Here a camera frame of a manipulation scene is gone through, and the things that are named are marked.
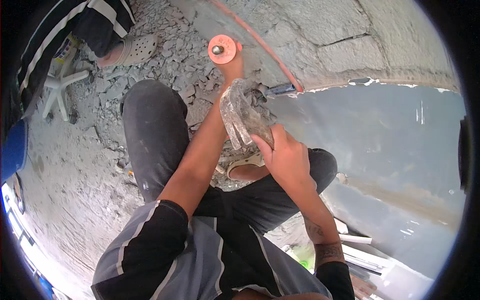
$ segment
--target blue object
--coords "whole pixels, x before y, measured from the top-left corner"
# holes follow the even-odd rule
[[[2,185],[16,171],[25,167],[27,141],[28,125],[24,120],[20,120],[10,129],[7,140],[1,146],[0,179]]]
[[[266,95],[277,95],[277,94],[291,92],[291,91],[295,91],[295,87],[293,86],[293,84],[282,84],[282,85],[279,85],[279,86],[272,87],[272,88],[268,89],[265,92],[265,94]]]

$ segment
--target gray painted wall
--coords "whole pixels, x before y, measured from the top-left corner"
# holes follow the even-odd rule
[[[323,192],[332,213],[380,251],[435,279],[465,200],[457,167],[461,96],[371,84],[266,105],[295,138],[336,157],[346,176]]]

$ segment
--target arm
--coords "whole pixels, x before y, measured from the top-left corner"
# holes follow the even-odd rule
[[[227,137],[219,105],[223,92],[232,81],[243,78],[243,58],[240,51],[237,51],[232,61],[217,67],[225,78],[222,91],[190,141],[177,170],[158,196],[159,200],[171,200],[180,205],[188,219],[192,217],[210,184]]]
[[[315,269],[327,262],[345,262],[335,221],[316,191],[310,176],[308,150],[297,142],[283,125],[271,127],[275,150],[256,135],[252,139],[264,155],[273,178],[300,209],[305,228],[315,248]]]

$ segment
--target white stripe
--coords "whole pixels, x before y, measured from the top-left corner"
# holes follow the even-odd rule
[[[112,24],[113,30],[120,36],[124,37],[127,35],[127,31],[117,22],[117,12],[105,2],[105,0],[92,0],[88,7],[93,8],[97,12],[101,13],[106,17]]]
[[[22,84],[20,85],[20,94],[22,94],[22,91],[28,86],[28,79],[30,77],[30,74],[35,68],[37,62],[42,57],[42,54],[43,54],[43,51],[45,51],[45,48],[50,44],[50,42],[60,32],[60,30],[65,28],[68,21],[70,21],[73,17],[75,17],[77,14],[81,13],[85,9],[85,6],[87,6],[87,2],[80,3],[79,5],[74,7],[65,17],[63,17],[63,19],[60,20],[60,22],[58,22],[57,25],[55,25],[55,27],[45,37],[40,47],[36,50],[35,55],[32,58],[32,61],[27,67],[27,70],[25,72],[25,78],[22,81]]]
[[[270,266],[270,269],[272,269],[272,273],[273,273],[273,277],[275,279],[275,282],[276,282],[276,286],[278,287],[278,291],[280,292],[280,294],[282,296],[285,296],[285,293],[283,292],[281,286],[280,286],[280,282],[278,281],[278,276],[276,275],[275,271],[273,270],[272,268],[272,265],[270,264],[270,262],[268,261],[268,257],[267,257],[267,253],[265,252],[265,248],[264,248],[264,244],[262,242],[262,239],[260,238],[260,235],[258,235],[258,233],[253,229],[252,226],[248,225],[250,227],[250,229],[253,231],[253,233],[257,236],[257,239],[258,239],[258,243],[260,244],[260,248],[262,248],[262,252],[264,253],[264,256],[265,256],[265,260],[267,260],[267,263],[268,265]]]
[[[216,217],[213,218],[213,230],[216,231]],[[215,282],[215,289],[216,289],[217,295],[220,295],[222,293],[222,290],[220,289],[220,277],[222,276],[223,271],[225,270],[225,265],[223,264],[223,261],[222,261],[222,250],[223,250],[223,239],[220,238],[220,243],[218,245],[218,252],[216,254],[218,257],[218,261],[220,262],[220,274],[218,274],[218,278],[216,279],[216,282]]]
[[[63,0],[58,1],[57,4],[55,4],[55,5],[52,7],[52,9],[45,15],[45,17],[43,17],[42,21],[41,21],[40,24],[37,26],[37,28],[35,28],[35,31],[33,32],[32,36],[31,36],[30,39],[28,40],[28,44],[27,44],[27,46],[25,47],[25,50],[24,50],[24,52],[22,53],[22,56],[20,57],[21,60],[24,59],[24,55],[25,55],[25,53],[27,52],[28,47],[30,47],[30,43],[32,42],[33,37],[34,37],[35,34],[37,33],[38,29],[42,26],[42,24],[43,24],[43,22],[45,21],[45,19],[46,19],[46,18],[51,14],[51,12],[52,12],[60,3],[62,3],[62,2],[63,2]]]
[[[153,293],[152,297],[150,300],[156,300],[160,292],[163,290],[163,288],[167,285],[167,282],[170,280],[170,278],[173,275],[173,272],[175,271],[175,268],[177,267],[177,260],[173,260],[172,266],[168,270],[167,276],[162,280],[162,283],[156,288],[155,293]]]
[[[123,268],[121,266],[121,262],[123,261],[123,254],[125,252],[125,247],[128,246],[128,243],[130,243],[131,240],[133,240],[134,238],[136,238],[140,234],[140,231],[142,231],[142,228],[143,228],[144,224],[150,220],[153,213],[155,212],[155,209],[158,207],[159,203],[160,203],[160,200],[157,200],[155,206],[148,212],[147,219],[144,222],[138,224],[137,230],[133,234],[132,238],[129,239],[129,240],[126,240],[125,242],[122,243],[122,245],[119,249],[119,260],[117,261],[117,272],[119,273],[119,275],[123,274]]]
[[[125,0],[120,0],[120,2],[123,4],[123,6],[125,7],[125,9],[127,10],[128,14],[130,15],[130,19],[132,20],[132,22],[135,24],[135,19],[133,18],[133,15],[132,15],[132,11],[130,10],[130,7],[128,7],[128,4],[127,2],[125,2]]]

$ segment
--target black striped pants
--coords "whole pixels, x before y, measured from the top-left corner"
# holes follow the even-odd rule
[[[53,56],[70,32],[82,38],[97,57],[103,57],[127,35],[134,23],[129,0],[41,3],[19,36],[19,57],[14,68],[16,82],[12,82],[17,99],[13,99],[12,104],[24,109],[30,105],[35,92],[43,86]]]

